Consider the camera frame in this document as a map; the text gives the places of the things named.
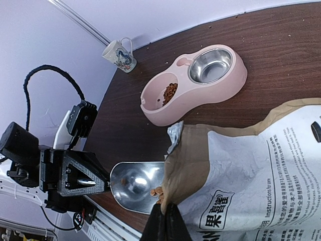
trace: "pet bowl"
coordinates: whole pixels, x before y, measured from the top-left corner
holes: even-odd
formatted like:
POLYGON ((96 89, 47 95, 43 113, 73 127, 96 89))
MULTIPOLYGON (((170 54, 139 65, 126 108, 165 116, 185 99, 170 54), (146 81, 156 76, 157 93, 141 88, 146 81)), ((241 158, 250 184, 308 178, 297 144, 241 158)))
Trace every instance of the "pet bowl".
POLYGON ((151 79, 141 93, 141 109, 156 126, 177 122, 191 109, 223 102, 236 95, 247 78, 241 57, 225 45, 211 45, 193 54, 183 54, 164 72, 151 79), (163 106, 171 83, 178 87, 163 106))

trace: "mug print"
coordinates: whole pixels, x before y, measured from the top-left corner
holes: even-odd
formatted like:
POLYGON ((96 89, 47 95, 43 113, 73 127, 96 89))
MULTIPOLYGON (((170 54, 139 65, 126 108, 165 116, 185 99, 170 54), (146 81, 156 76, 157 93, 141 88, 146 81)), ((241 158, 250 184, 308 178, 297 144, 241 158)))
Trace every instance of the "mug print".
POLYGON ((124 51, 122 48, 116 49, 118 60, 116 60, 115 65, 123 70, 128 70, 131 68, 132 58, 129 54, 124 54, 124 52, 126 53, 127 51, 124 51))

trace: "black cylinder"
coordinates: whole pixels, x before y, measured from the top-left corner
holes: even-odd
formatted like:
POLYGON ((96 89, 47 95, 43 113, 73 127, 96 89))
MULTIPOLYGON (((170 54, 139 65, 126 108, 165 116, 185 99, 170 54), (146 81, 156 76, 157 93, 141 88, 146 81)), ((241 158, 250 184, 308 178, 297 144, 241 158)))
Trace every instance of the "black cylinder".
POLYGON ((39 164, 39 140, 20 125, 12 122, 0 140, 0 153, 13 162, 37 166, 39 164))

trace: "wooden table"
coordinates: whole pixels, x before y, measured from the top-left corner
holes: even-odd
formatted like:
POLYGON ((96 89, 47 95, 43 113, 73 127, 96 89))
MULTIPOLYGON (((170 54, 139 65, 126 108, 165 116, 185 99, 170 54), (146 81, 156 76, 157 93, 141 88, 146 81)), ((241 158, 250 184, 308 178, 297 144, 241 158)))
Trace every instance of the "wooden table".
MULTIPOLYGON (((163 160, 170 145, 167 129, 154 126, 144 116, 141 91, 178 56, 208 45, 234 49, 248 69, 247 82, 232 99, 187 113, 186 124, 243 128, 263 120, 288 100, 321 97, 320 26, 321 3, 292 5, 203 24, 136 50, 137 67, 129 74, 116 72, 85 150, 95 152, 107 171, 123 161, 163 160)), ((147 215, 123 209, 111 193, 92 199, 143 231, 147 215)))

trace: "metal scoop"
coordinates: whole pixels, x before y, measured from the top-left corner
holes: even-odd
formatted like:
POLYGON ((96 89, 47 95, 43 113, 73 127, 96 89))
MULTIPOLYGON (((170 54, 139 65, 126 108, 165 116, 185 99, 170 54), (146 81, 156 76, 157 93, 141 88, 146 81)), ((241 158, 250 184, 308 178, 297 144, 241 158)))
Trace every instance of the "metal scoop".
POLYGON ((110 189, 123 208, 150 214, 157 198, 150 190, 162 185, 164 162, 121 162, 110 173, 110 189))

